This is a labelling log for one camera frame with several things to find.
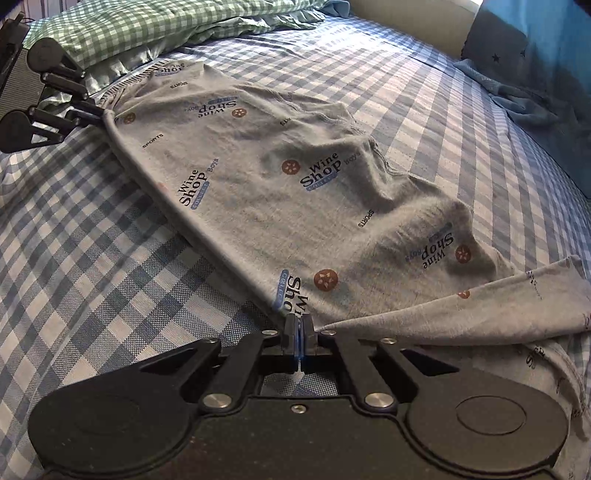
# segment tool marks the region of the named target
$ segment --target bed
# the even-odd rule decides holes
[[[152,64],[191,59],[344,102],[396,168],[467,203],[476,237],[518,268],[576,254],[591,279],[587,200],[434,48],[356,17],[327,17],[314,30],[179,47]],[[2,155],[0,171],[2,480],[39,474],[27,416],[50,391],[197,338],[230,345],[271,326],[127,177],[101,130],[78,129],[56,147]],[[588,402],[591,335],[564,341]],[[271,378],[265,388],[336,392],[327,378],[303,374]]]

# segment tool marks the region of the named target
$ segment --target metal screw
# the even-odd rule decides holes
[[[306,410],[308,410],[306,408],[305,405],[292,405],[291,406],[291,411],[293,413],[306,413]]]
[[[225,393],[210,393],[203,397],[203,405],[209,408],[228,408],[232,399]]]
[[[394,399],[387,393],[376,392],[365,397],[365,403],[373,408],[387,408],[394,403]]]

